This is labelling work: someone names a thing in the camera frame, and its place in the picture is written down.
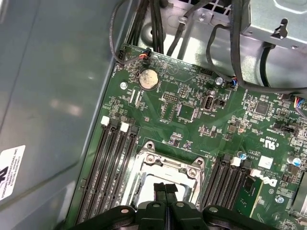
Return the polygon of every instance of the integrated circuit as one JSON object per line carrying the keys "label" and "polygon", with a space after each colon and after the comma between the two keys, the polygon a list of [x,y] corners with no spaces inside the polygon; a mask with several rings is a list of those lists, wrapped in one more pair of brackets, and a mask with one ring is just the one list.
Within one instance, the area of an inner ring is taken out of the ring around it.
{"label": "integrated circuit", "polygon": [[185,121],[191,122],[193,120],[194,107],[188,104],[180,104],[177,116]]}
{"label": "integrated circuit", "polygon": [[266,116],[266,114],[268,113],[269,107],[270,105],[266,102],[258,102],[256,109],[255,109],[255,113]]}
{"label": "integrated circuit", "polygon": [[230,133],[235,133],[235,132],[236,132],[236,126],[234,126],[234,125],[229,125],[229,126],[228,126],[228,132],[230,132]]}

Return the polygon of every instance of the screw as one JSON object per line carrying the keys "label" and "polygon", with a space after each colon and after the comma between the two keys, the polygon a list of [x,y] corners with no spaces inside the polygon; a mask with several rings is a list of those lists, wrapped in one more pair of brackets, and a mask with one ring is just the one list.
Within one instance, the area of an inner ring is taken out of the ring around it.
{"label": "screw", "polygon": [[121,210],[120,212],[121,212],[121,213],[128,213],[129,210],[128,210],[128,209],[123,209],[123,210]]}
{"label": "screw", "polygon": [[128,88],[128,83],[126,83],[125,81],[123,81],[119,86],[120,86],[120,88],[121,88],[122,90],[125,90],[125,89]]}
{"label": "screw", "polygon": [[209,208],[209,211],[216,213],[219,210],[217,208],[215,208],[215,207],[211,207],[211,208]]}
{"label": "screw", "polygon": [[217,77],[217,78],[215,79],[215,84],[216,84],[216,85],[222,85],[223,82],[224,82],[224,80],[223,80],[223,78],[221,78],[221,77]]}
{"label": "screw", "polygon": [[178,203],[176,204],[176,206],[177,206],[177,207],[184,207],[184,204],[181,203],[181,202],[178,202]]}
{"label": "screw", "polygon": [[195,169],[189,169],[188,175],[189,175],[189,177],[195,177],[196,176],[196,170]]}
{"label": "screw", "polygon": [[202,13],[200,15],[200,21],[203,22],[205,20],[205,18],[206,18],[206,15],[204,13]]}
{"label": "screw", "polygon": [[153,163],[153,162],[154,162],[154,156],[153,156],[153,155],[148,155],[148,156],[146,157],[146,160],[147,160],[147,162],[149,162],[149,163]]}
{"label": "screw", "polygon": [[284,198],[281,196],[281,195],[278,195],[276,198],[275,198],[275,201],[276,203],[278,204],[282,204],[284,202]]}

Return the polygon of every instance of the cable bundle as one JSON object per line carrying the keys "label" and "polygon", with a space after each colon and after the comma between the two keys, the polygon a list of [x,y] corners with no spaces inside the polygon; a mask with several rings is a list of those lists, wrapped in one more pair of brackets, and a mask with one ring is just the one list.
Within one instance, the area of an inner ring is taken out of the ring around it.
{"label": "cable bundle", "polygon": [[128,44],[133,44],[134,46],[138,45],[139,38],[141,35],[142,25],[144,23],[148,6],[149,6],[148,0],[141,0],[140,5],[136,11],[135,18],[127,39]]}
{"label": "cable bundle", "polygon": [[152,17],[152,35],[153,35],[153,50],[160,54],[164,53],[164,39],[162,17],[160,12],[159,0],[149,0],[150,13]]}

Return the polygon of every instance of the chip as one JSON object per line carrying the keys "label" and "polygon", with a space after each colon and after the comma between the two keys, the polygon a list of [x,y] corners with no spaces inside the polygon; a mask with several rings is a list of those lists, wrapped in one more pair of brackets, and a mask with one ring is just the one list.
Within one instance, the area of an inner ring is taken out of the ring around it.
{"label": "chip", "polygon": [[269,104],[265,102],[258,102],[255,112],[257,114],[266,115],[269,109]]}
{"label": "chip", "polygon": [[287,178],[287,182],[289,182],[289,183],[292,182],[292,177],[291,177],[291,176],[289,176],[289,177]]}
{"label": "chip", "polygon": [[228,126],[228,131],[229,131],[230,133],[235,133],[235,132],[236,132],[236,126],[234,126],[234,125],[229,125],[229,126]]}
{"label": "chip", "polygon": [[234,137],[234,135],[232,135],[231,133],[227,133],[227,134],[225,135],[225,139],[226,139],[226,140],[232,140],[233,137]]}
{"label": "chip", "polygon": [[179,144],[180,144],[180,141],[177,140],[177,139],[175,139],[175,141],[174,141],[174,146],[175,146],[175,147],[179,147]]}
{"label": "chip", "polygon": [[186,105],[186,104],[182,104],[178,117],[185,119],[187,121],[192,121],[193,120],[193,114],[194,114],[194,108],[193,107]]}
{"label": "chip", "polygon": [[253,185],[254,185],[254,179],[250,178],[249,176],[247,177],[245,184],[244,184],[244,188],[246,189],[247,192],[251,192]]}
{"label": "chip", "polygon": [[284,174],[283,177],[282,177],[282,181],[287,182],[288,178],[289,178],[289,176]]}
{"label": "chip", "polygon": [[294,165],[288,166],[288,172],[292,173],[293,175],[296,175],[298,173],[299,168],[295,167]]}

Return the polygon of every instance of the capacitor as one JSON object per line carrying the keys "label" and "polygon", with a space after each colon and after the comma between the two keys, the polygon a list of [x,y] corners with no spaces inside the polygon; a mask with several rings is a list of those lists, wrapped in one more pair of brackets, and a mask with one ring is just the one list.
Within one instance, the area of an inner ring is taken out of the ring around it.
{"label": "capacitor", "polygon": [[299,167],[302,162],[301,159],[299,159],[298,157],[294,157],[294,156],[288,157],[287,161],[289,164],[292,164],[296,167]]}
{"label": "capacitor", "polygon": [[238,151],[238,153],[237,153],[237,155],[238,155],[238,157],[241,159],[241,160],[243,160],[243,161],[245,161],[246,159],[247,159],[247,155],[246,155],[246,153],[245,152],[242,152],[242,151]]}

